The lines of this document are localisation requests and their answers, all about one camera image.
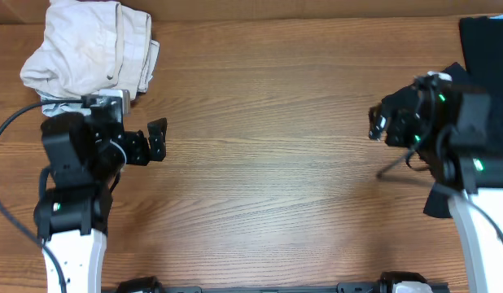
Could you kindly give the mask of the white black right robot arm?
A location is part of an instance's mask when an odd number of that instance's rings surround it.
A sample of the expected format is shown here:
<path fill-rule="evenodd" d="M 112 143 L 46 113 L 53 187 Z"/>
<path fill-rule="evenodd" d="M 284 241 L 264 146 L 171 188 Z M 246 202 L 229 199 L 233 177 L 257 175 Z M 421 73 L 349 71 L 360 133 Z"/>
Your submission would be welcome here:
<path fill-rule="evenodd" d="M 441 206 L 460 235 L 470 291 L 503 292 L 503 150 L 491 144 L 492 98 L 429 72 L 412 98 L 385 97 L 369 110 L 372 140 L 418 155 L 435 183 L 428 205 Z"/>

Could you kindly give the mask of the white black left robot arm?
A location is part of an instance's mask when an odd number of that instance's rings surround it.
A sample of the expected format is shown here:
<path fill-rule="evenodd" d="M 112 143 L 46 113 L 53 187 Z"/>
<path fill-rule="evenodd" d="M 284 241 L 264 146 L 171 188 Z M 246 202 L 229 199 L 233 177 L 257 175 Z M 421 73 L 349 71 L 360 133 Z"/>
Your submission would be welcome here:
<path fill-rule="evenodd" d="M 77 112 L 52 116 L 41 125 L 50 161 L 33 212 L 42 242 L 49 292 L 100 292 L 107 248 L 112 193 L 126 165 L 146 166 L 166 156 L 165 118 L 147 131 L 124 127 L 126 102 L 89 95 L 76 101 Z"/>

